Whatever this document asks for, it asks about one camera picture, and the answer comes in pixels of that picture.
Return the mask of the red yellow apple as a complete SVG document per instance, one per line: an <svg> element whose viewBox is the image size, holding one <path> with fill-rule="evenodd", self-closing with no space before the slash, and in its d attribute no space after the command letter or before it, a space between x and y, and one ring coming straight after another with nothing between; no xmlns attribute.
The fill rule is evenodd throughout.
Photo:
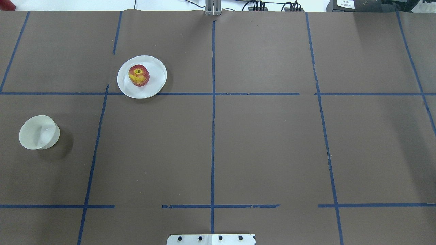
<svg viewBox="0 0 436 245"><path fill-rule="evenodd" d="M129 69L128 72L129 79L137 87L145 86L149 79L150 74L147 68L143 65L134 65Z"/></svg>

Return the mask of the white round plate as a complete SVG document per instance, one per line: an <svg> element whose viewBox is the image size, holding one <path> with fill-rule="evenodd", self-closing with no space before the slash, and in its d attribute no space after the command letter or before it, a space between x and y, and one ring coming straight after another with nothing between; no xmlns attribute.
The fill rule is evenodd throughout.
<svg viewBox="0 0 436 245"><path fill-rule="evenodd" d="M117 84L126 96L147 99L162 90L167 77L168 71L159 59L142 55L127 60L120 67Z"/></svg>

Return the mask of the white bowl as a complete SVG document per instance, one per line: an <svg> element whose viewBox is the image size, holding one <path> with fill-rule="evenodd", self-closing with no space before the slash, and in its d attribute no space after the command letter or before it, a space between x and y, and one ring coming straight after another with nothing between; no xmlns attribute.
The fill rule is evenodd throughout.
<svg viewBox="0 0 436 245"><path fill-rule="evenodd" d="M34 116L20 129L20 144L31 150L48 149L54 146L60 137L60 128L49 116Z"/></svg>

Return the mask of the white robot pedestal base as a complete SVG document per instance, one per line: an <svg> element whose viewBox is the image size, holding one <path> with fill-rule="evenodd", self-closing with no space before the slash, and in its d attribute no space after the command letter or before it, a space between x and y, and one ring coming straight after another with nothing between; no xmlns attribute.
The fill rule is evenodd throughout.
<svg viewBox="0 0 436 245"><path fill-rule="evenodd" d="M174 234L167 245L256 245L254 234Z"/></svg>

